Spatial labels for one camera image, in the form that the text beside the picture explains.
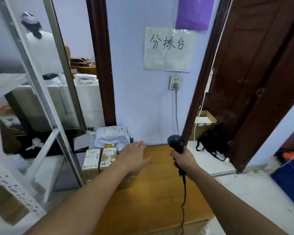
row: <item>purple paper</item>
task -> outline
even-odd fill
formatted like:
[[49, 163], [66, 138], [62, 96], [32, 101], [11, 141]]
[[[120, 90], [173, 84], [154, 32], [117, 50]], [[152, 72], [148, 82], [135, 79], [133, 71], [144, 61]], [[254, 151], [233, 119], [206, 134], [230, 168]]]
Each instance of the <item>purple paper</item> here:
[[176, 29], [208, 30], [214, 0], [180, 0]]

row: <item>black bag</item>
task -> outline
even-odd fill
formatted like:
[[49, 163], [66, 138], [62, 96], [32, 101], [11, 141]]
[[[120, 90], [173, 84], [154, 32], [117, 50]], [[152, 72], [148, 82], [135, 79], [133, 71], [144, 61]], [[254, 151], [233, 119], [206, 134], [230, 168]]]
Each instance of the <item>black bag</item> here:
[[[199, 143], [202, 143], [203, 148], [198, 150]], [[197, 140], [196, 151], [200, 152], [204, 149], [207, 150], [212, 156], [219, 159], [220, 161], [225, 161], [217, 157], [217, 151], [224, 154], [227, 150], [228, 145], [223, 135], [223, 130], [220, 125], [216, 126], [214, 129], [208, 130], [201, 138]]]

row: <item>black hair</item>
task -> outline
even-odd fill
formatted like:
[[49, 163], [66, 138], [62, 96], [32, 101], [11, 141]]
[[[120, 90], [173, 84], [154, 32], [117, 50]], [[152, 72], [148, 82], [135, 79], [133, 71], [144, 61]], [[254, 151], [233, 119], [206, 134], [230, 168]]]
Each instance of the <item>black hair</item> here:
[[28, 24], [25, 21], [21, 21], [21, 23], [28, 29], [37, 39], [41, 39], [42, 35], [39, 32], [41, 28], [41, 24], [37, 22], [36, 24]]

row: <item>white shirt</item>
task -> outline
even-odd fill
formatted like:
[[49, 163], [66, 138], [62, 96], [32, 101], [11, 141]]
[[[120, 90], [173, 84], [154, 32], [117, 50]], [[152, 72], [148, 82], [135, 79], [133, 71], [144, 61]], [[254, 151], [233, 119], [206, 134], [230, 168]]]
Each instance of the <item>white shirt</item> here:
[[42, 75], [47, 73], [63, 73], [55, 39], [51, 33], [40, 31], [42, 38], [37, 39], [28, 33], [27, 39], [34, 64]]

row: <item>wooden tabletop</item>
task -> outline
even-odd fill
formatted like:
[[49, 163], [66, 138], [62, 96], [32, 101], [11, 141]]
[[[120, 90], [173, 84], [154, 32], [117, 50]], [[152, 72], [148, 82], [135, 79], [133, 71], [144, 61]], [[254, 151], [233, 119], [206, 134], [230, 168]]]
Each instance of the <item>wooden tabletop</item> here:
[[[173, 166], [168, 145], [148, 146], [144, 158], [152, 162], [133, 185], [112, 195], [94, 234], [144, 234], [180, 226], [184, 185]], [[194, 182], [186, 180], [185, 223], [209, 220], [213, 212]]]

